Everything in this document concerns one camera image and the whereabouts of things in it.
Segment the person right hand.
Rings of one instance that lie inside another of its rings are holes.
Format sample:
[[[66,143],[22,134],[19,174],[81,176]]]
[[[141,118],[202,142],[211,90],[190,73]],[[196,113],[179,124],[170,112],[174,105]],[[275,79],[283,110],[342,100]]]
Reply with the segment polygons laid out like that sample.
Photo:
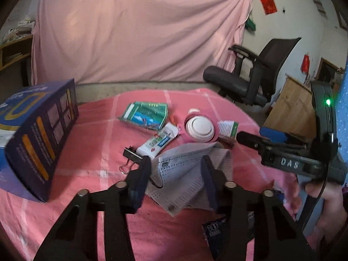
[[[326,242],[330,243],[343,229],[347,220],[341,186],[335,183],[327,183],[321,198],[325,202],[316,226],[325,237]]]

